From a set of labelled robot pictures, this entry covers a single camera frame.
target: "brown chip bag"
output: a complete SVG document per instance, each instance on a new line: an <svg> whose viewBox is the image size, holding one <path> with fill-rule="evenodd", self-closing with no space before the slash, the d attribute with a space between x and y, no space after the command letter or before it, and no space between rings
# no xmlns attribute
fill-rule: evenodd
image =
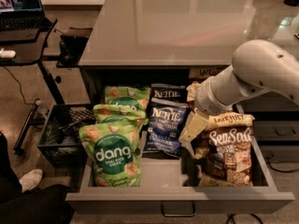
<svg viewBox="0 0 299 224"><path fill-rule="evenodd" d="M206 139L206 133L201 132L192 140L192 146L194 149L194 158L196 160L205 159L209 152L209 146Z"/></svg>
<svg viewBox="0 0 299 224"><path fill-rule="evenodd" d="M209 151L199 186L252 186L252 115L227 112L210 117L205 129Z"/></svg>

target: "white robotic arm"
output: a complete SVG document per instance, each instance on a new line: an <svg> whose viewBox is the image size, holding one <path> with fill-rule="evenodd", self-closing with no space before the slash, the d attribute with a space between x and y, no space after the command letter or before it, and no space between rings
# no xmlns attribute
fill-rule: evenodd
<svg viewBox="0 0 299 224"><path fill-rule="evenodd" d="M299 62L271 42L252 40L235 51L232 65L201 83L195 106L216 116L233 104L269 91L299 105Z"/></svg>

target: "black basket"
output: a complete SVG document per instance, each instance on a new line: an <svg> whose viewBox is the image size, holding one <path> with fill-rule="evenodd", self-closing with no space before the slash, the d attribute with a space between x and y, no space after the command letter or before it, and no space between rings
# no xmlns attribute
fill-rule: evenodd
<svg viewBox="0 0 299 224"><path fill-rule="evenodd" d="M91 105L54 105L37 147L55 168L82 166L87 155L79 140L78 129L94 123Z"/></svg>

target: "blue chip bag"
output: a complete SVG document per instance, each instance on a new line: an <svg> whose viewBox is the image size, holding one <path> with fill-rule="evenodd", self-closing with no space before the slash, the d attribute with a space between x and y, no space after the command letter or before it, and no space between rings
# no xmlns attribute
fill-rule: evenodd
<svg viewBox="0 0 299 224"><path fill-rule="evenodd" d="M164 152L180 157L180 132L188 114L188 104L152 98L144 153Z"/></svg>

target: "shoe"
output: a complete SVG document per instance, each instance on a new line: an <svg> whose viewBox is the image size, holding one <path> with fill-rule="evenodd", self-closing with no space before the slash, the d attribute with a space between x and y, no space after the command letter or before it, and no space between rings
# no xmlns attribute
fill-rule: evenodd
<svg viewBox="0 0 299 224"><path fill-rule="evenodd" d="M34 169L20 179L21 192L26 190L36 189L41 179L43 178L43 171L41 169Z"/></svg>

